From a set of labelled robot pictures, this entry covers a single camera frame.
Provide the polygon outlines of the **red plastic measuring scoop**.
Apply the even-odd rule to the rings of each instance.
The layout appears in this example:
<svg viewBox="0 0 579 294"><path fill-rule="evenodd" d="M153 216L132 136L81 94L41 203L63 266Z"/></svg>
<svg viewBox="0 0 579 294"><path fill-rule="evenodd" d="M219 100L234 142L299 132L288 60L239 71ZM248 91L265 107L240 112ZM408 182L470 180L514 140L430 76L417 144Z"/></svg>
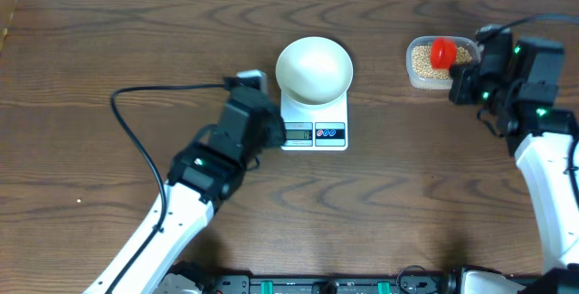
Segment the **red plastic measuring scoop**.
<svg viewBox="0 0 579 294"><path fill-rule="evenodd" d="M430 51L430 63L436 70L448 70L457 59L458 47L451 38L436 38Z"/></svg>

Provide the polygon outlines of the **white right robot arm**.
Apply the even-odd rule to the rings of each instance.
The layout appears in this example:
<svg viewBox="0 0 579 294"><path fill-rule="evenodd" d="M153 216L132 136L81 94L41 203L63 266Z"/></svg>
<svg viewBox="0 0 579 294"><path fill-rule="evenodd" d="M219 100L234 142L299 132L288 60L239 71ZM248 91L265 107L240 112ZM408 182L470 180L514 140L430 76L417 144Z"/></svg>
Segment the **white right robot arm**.
<svg viewBox="0 0 579 294"><path fill-rule="evenodd" d="M578 122L554 106L565 58L561 43L538 38L487 43L480 62L454 65L450 101L479 104L496 116L487 126L506 140L533 205L543 274L528 285L498 271L464 266L443 293L575 293L578 290Z"/></svg>

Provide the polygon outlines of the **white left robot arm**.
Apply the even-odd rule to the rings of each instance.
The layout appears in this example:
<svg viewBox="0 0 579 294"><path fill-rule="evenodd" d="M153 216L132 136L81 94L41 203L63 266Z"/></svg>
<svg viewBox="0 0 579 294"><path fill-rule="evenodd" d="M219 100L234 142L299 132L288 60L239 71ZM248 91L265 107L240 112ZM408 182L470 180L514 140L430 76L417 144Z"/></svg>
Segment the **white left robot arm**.
<svg viewBox="0 0 579 294"><path fill-rule="evenodd" d="M196 140L174 156L143 222L87 292L154 292L185 246L241 186L250 163L284 141L280 108L266 94L231 89L209 140Z"/></svg>

